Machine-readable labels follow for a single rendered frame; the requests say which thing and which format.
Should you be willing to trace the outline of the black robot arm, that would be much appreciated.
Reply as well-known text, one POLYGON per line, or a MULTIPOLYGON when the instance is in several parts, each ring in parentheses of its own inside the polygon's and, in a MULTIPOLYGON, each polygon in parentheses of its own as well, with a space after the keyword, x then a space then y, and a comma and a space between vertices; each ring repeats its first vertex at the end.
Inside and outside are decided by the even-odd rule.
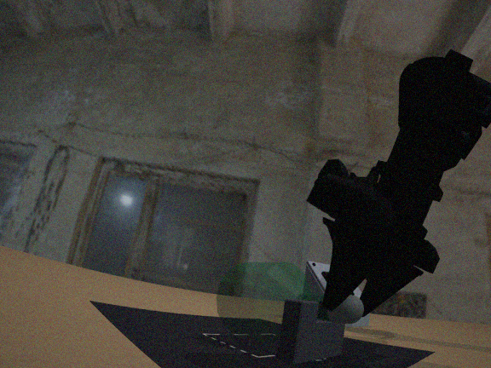
MULTIPOLYGON (((405 67, 399 82, 400 131, 390 155, 413 155, 441 174, 467 158, 482 126, 491 124, 491 83, 470 72, 472 61, 450 49, 444 58, 431 56, 405 67)), ((375 188, 375 167, 367 177, 357 177, 341 160, 328 159, 315 183, 332 174, 375 188)))

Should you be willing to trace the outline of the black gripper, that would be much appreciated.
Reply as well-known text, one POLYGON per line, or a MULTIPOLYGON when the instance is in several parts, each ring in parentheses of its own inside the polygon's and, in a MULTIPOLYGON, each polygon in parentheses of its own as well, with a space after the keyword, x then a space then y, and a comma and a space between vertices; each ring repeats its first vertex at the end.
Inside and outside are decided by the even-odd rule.
POLYGON ((423 224, 432 201, 442 199, 442 174, 423 159, 400 152, 378 161, 375 170, 380 174, 375 188, 328 174, 309 193, 308 203, 338 215, 335 221, 323 217, 332 238, 322 303, 326 310, 335 310, 370 274, 360 297, 365 317, 423 275, 421 269, 434 273, 440 260, 424 239, 428 231, 423 224))

